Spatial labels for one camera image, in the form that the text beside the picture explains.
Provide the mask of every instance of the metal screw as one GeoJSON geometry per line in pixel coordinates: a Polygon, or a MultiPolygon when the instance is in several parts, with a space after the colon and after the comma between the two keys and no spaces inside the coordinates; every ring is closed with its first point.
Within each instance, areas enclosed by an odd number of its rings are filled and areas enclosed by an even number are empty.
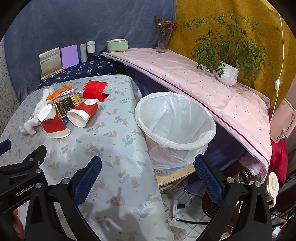
{"type": "Polygon", "coordinates": [[[70,179],[69,178],[65,178],[62,180],[62,184],[66,185],[70,182],[70,179]]]}
{"type": "Polygon", "coordinates": [[[41,186],[42,186],[42,183],[37,183],[35,187],[36,188],[41,188],[41,186]]]}
{"type": "Polygon", "coordinates": [[[234,179],[233,179],[232,177],[228,177],[228,178],[226,178],[226,181],[227,181],[228,183],[234,183],[234,179]]]}
{"type": "Polygon", "coordinates": [[[256,182],[255,182],[255,185],[256,185],[257,187],[261,187],[261,182],[256,181],[256,182]]]}

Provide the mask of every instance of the pink device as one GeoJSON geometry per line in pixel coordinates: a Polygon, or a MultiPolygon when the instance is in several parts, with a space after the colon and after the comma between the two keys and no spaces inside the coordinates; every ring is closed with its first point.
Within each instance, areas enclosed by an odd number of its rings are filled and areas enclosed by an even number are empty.
{"type": "Polygon", "coordinates": [[[270,137],[275,143],[291,134],[296,126],[295,117],[295,109],[286,99],[283,99],[270,123],[270,137]]]}

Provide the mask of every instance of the green plastic box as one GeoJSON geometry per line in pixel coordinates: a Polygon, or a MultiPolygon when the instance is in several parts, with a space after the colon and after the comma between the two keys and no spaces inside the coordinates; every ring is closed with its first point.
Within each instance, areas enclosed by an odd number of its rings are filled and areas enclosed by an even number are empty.
{"type": "Polygon", "coordinates": [[[127,51],[128,50],[128,40],[113,40],[107,41],[107,51],[108,52],[118,52],[118,51],[127,51]]]}

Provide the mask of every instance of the pink blanket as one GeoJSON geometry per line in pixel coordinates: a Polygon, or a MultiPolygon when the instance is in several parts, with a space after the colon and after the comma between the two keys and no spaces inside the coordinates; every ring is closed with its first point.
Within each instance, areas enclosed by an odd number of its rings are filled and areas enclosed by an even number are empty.
{"type": "Polygon", "coordinates": [[[240,84],[226,86],[214,74],[196,68],[196,62],[172,51],[128,49],[104,52],[179,94],[191,96],[206,107],[214,120],[237,139],[268,170],[272,148],[266,97],[240,84]]]}

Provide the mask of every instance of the white plastic bag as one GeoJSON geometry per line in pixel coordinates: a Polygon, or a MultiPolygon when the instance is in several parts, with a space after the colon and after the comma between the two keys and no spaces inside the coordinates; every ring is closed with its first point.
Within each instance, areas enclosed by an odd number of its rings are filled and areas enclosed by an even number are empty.
{"type": "Polygon", "coordinates": [[[135,109],[154,169],[172,171],[204,154],[216,135],[210,113],[197,101],[172,92],[143,97],[135,109]]]}

